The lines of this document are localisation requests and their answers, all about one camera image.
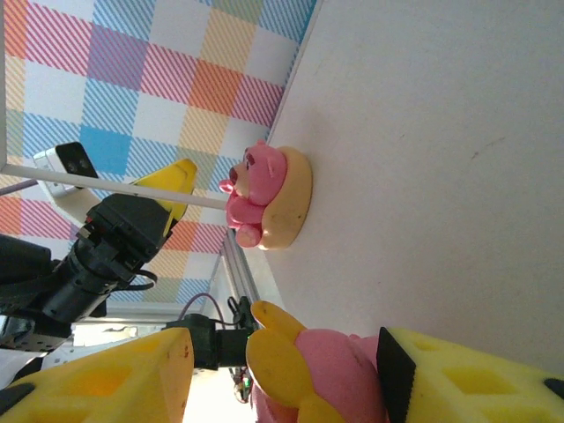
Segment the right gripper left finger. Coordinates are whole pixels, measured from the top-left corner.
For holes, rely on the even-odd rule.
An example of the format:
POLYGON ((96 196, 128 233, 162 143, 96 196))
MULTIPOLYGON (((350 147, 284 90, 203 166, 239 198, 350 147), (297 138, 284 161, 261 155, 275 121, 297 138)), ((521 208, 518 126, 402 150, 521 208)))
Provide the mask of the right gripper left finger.
POLYGON ((173 328, 23 377, 1 391, 3 422, 181 422, 194 370, 173 328))

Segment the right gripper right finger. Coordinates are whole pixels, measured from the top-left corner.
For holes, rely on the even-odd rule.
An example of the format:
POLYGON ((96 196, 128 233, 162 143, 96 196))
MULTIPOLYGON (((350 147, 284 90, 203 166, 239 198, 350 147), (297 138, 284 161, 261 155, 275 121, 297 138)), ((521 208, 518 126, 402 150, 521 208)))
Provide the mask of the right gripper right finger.
POLYGON ((561 422, 563 378, 423 333, 382 327, 376 361, 392 422, 561 422))

